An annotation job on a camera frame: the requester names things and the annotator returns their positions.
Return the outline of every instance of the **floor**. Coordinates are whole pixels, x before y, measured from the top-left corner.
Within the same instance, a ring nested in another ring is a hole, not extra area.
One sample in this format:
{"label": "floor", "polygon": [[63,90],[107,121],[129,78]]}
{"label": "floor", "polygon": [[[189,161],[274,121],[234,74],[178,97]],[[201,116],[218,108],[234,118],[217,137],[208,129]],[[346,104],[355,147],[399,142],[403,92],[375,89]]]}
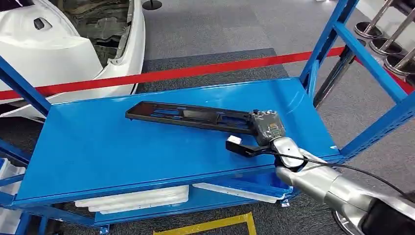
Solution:
{"label": "floor", "polygon": [[[314,0],[163,0],[163,7],[144,11],[147,42],[145,70],[164,70],[252,58],[272,54],[288,54],[313,49],[328,20],[335,1]],[[349,28],[367,18],[355,10]],[[336,46],[343,45],[337,40]],[[328,75],[336,58],[327,58],[319,70],[318,85]],[[304,63],[285,64],[271,69],[230,73],[221,79],[204,77],[204,84],[238,81],[250,77],[268,78],[297,76]],[[140,86],[140,91],[167,90],[173,87],[198,86],[190,79],[174,83],[152,83]],[[341,147],[365,127],[378,119],[393,105],[371,75],[360,65],[353,64],[336,90],[319,109],[323,121]],[[0,119],[0,138],[32,151],[41,126],[20,118]],[[350,165],[379,175],[404,191],[415,189],[415,121],[409,121],[364,153]],[[376,180],[360,173],[345,174],[361,184],[385,193],[395,192]],[[151,234],[181,226],[207,222],[253,212],[258,234],[342,234],[331,213],[305,195],[292,201],[291,207],[279,204],[251,204],[214,211],[204,211],[155,220],[114,225],[112,234]],[[97,234],[77,226],[63,226],[64,234]],[[247,234],[243,226],[231,226],[200,234]]]}
{"label": "floor", "polygon": [[[166,0],[156,11],[144,11],[146,60],[231,51],[273,48],[277,55],[311,51],[336,1],[314,0]],[[347,26],[367,21],[357,9]],[[335,46],[344,43],[338,39]],[[320,86],[336,63],[327,58],[319,70]],[[298,76],[303,62],[284,64]],[[393,101],[369,72],[354,64],[326,102],[321,116],[338,147],[342,147],[377,120]],[[350,162],[401,187],[415,190],[415,121],[394,131]],[[388,186],[356,173],[346,172],[366,186],[394,193]]]}

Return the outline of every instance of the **blue shelf surface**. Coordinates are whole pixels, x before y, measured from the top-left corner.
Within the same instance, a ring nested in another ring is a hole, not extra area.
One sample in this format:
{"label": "blue shelf surface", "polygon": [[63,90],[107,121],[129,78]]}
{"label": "blue shelf surface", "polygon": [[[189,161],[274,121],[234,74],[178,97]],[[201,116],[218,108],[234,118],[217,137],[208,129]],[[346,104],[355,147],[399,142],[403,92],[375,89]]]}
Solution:
{"label": "blue shelf surface", "polygon": [[255,202],[257,201],[224,193],[213,192],[201,188],[190,187],[189,200],[187,202],[111,214],[101,214],[97,212],[95,213],[94,225],[100,226],[113,223],[129,222],[167,215],[231,207]]}
{"label": "blue shelf surface", "polygon": [[[125,118],[140,101],[276,110],[286,135],[319,157],[341,158],[298,78],[55,104],[15,205],[45,204],[273,172],[274,157],[225,149],[229,133]],[[256,145],[252,136],[240,136]]]}

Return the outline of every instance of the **silver robotic arm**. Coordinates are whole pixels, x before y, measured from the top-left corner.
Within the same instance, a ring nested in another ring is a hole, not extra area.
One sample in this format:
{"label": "silver robotic arm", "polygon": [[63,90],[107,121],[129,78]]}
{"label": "silver robotic arm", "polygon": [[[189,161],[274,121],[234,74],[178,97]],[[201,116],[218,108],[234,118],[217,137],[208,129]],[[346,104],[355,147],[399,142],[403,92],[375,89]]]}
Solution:
{"label": "silver robotic arm", "polygon": [[325,203],[346,218],[363,235],[415,235],[415,204],[387,196],[345,178],[326,163],[300,149],[288,137],[274,139],[271,148],[280,153],[277,176],[320,203]]}

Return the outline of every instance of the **robotic arm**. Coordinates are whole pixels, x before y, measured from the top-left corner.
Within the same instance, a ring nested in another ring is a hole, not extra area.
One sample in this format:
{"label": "robotic arm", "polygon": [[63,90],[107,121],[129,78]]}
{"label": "robotic arm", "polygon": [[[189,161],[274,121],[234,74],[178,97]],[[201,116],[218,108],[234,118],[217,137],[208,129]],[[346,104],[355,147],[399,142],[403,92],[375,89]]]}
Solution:
{"label": "robotic arm", "polygon": [[289,137],[274,138],[263,147],[241,145],[241,141],[231,136],[226,148],[246,157],[274,153],[276,174],[283,182],[327,204],[362,235],[415,235],[414,203],[371,191],[329,166],[309,162],[326,163]]}

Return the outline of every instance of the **metal stanchion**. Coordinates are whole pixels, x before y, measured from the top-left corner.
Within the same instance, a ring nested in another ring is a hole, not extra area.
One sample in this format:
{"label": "metal stanchion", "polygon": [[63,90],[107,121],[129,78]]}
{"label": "metal stanchion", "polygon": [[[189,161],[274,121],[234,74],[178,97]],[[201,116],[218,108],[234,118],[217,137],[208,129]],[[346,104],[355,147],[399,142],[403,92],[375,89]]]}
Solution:
{"label": "metal stanchion", "polygon": [[389,38],[375,38],[370,42],[370,47],[381,55],[394,55],[402,52],[402,47],[395,42],[403,30],[408,27],[415,19],[415,8],[409,13],[407,18],[401,23],[396,32]]}
{"label": "metal stanchion", "polygon": [[[360,40],[360,43],[366,46],[366,42]],[[334,66],[333,70],[327,76],[327,79],[323,82],[322,86],[320,87],[319,91],[317,92],[316,96],[313,100],[313,105],[316,109],[319,108],[323,100],[327,97],[327,95],[331,92],[333,87],[340,81],[343,75],[346,73],[347,69],[353,63],[355,55],[353,51],[348,47],[345,46],[345,49],[342,51],[340,55],[339,61],[337,61],[336,65]]]}
{"label": "metal stanchion", "polygon": [[415,48],[407,55],[388,55],[385,58],[385,66],[392,72],[402,75],[415,75]]}
{"label": "metal stanchion", "polygon": [[146,10],[157,10],[161,7],[162,3],[161,1],[157,1],[157,0],[149,0],[146,1],[145,3],[143,3],[142,7]]}
{"label": "metal stanchion", "polygon": [[373,18],[371,22],[357,23],[354,28],[354,31],[365,38],[380,37],[383,33],[378,27],[376,27],[376,23],[385,14],[386,10],[390,7],[393,1],[394,0],[386,0],[382,8],[380,8],[380,11],[376,14],[376,16]]}
{"label": "metal stanchion", "polygon": [[407,82],[408,84],[410,84],[411,86],[415,88],[415,75],[408,75],[405,78],[405,82]]}

